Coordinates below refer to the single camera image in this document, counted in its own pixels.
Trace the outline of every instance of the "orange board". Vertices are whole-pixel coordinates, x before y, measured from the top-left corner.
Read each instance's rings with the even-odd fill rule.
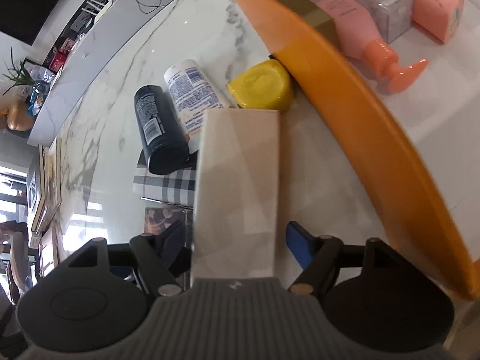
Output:
[[[290,71],[362,181],[390,244],[464,298],[480,275],[412,143],[339,52],[276,0],[236,0]]]

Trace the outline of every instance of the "yellow bottle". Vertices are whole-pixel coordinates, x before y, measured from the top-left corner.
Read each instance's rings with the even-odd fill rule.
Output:
[[[275,59],[253,66],[227,87],[241,108],[286,111],[293,99],[289,73]]]

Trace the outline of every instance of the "green plant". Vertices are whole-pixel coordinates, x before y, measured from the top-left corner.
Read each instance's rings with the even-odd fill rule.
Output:
[[[5,64],[8,74],[3,74],[4,77],[8,78],[9,81],[13,82],[13,85],[9,87],[6,91],[4,91],[3,95],[5,95],[10,89],[15,88],[16,86],[20,85],[29,85],[32,86],[35,84],[30,73],[28,70],[25,69],[25,62],[20,62],[20,67],[16,67],[14,63],[14,51],[10,48],[10,61],[11,67],[8,67]]]

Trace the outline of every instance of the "plaid box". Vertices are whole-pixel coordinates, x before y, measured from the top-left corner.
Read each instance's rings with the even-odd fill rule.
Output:
[[[169,175],[154,175],[148,171],[142,152],[133,178],[133,192],[143,198],[192,208],[195,175],[196,165],[177,170]]]

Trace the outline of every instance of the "black bottle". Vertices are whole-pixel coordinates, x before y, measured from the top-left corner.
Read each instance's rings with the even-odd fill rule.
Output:
[[[162,88],[141,87],[134,106],[149,172],[168,175],[182,169],[190,155],[188,143]]]

